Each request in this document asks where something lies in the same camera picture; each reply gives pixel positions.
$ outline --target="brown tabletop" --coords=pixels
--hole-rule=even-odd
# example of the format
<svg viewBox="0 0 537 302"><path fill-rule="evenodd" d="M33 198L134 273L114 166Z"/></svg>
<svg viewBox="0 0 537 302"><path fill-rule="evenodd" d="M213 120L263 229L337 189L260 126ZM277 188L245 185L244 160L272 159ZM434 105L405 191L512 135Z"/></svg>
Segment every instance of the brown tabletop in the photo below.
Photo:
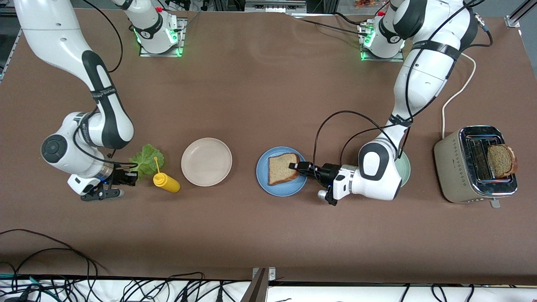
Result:
<svg viewBox="0 0 537 302"><path fill-rule="evenodd" d="M438 99L412 127L405 149L412 174L396 200L349 196L336 207L316 197L308 181L279 198L256 180L262 153L290 146L311 160L320 123L338 110L356 110L383 124L394 105L400 63L360 61L352 34L320 28L280 13L201 13L189 26L182 58L138 57L129 22L106 11L125 44L112 74L135 125L133 141L115 160L150 143L165 155L164 171L180 181L171 194L149 178L123 188L121 199L85 203L68 174L39 154L63 118L94 107L87 87L35 57L24 38L0 84L0 231L27 228L63 240L108 268L104 275L158 276L201 270L208 278L251 277L252 267L277 268L284 280L353 282L537 282L537 83L519 32L487 19L491 48L472 48L474 79L447 108L448 133L492 124L515 150L519 190L488 203L454 205L440 192L432 149L440 140L440 108L464 84L472 64L457 63ZM117 38L93 10L77 10L84 36L109 68ZM316 20L352 29L334 17ZM479 33L478 42L487 38ZM354 116L327 123L317 162L337 163L343 143L370 124ZM357 138L344 162L375 137ZM220 184L202 188L181 173L194 140L214 137L233 153ZM56 246L30 234L0 237L0 258L19 262ZM21 273L85 275L85 262L61 251L30 261Z"/></svg>

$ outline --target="white plate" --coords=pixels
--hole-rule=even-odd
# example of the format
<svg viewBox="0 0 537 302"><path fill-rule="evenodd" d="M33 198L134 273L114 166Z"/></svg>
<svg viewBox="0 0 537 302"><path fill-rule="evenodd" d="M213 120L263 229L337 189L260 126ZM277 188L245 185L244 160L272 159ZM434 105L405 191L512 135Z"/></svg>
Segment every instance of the white plate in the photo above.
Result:
<svg viewBox="0 0 537 302"><path fill-rule="evenodd" d="M199 139L187 147L181 159L186 179L198 186L218 184L231 171L231 151L221 140Z"/></svg>

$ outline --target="light green plate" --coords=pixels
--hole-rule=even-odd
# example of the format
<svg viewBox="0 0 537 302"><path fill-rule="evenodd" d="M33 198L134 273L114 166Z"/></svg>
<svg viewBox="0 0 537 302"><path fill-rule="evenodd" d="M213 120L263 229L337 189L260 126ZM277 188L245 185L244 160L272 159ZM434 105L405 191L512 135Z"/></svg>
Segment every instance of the light green plate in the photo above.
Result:
<svg viewBox="0 0 537 302"><path fill-rule="evenodd" d="M395 167L403 179L403 184L401 186L404 186L410 178L410 161L404 151L401 158L395 161Z"/></svg>

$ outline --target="bread slice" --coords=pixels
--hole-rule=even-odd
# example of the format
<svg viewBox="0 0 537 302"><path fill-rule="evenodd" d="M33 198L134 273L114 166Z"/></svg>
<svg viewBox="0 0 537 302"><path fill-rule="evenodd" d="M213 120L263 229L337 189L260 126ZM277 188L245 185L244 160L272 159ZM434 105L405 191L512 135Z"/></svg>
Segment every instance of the bread slice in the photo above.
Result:
<svg viewBox="0 0 537 302"><path fill-rule="evenodd" d="M296 153L284 153L280 156L268 158L268 185L277 185L290 182L299 176L299 172L289 168L290 163L298 163Z"/></svg>
<svg viewBox="0 0 537 302"><path fill-rule="evenodd" d="M517 158L508 145L489 146L487 160L496 178L504 178L518 169Z"/></svg>

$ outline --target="blue plate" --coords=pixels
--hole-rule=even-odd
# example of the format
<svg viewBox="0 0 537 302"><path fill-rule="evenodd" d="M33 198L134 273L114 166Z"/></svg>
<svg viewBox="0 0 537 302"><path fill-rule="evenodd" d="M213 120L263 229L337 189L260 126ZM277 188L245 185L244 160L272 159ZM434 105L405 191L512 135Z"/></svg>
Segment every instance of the blue plate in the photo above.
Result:
<svg viewBox="0 0 537 302"><path fill-rule="evenodd" d="M297 153L300 158L300 161L306 161L302 154L300 154L297 150L293 148L283 146L274 147L261 155L261 158L257 162L256 168L257 181L261 185L261 188L267 191L267 193L279 197L291 196L297 193L306 184L307 179L306 176L300 175L299 177L293 179L290 182L281 183L277 185L269 185L269 157L279 156L284 153Z"/></svg>

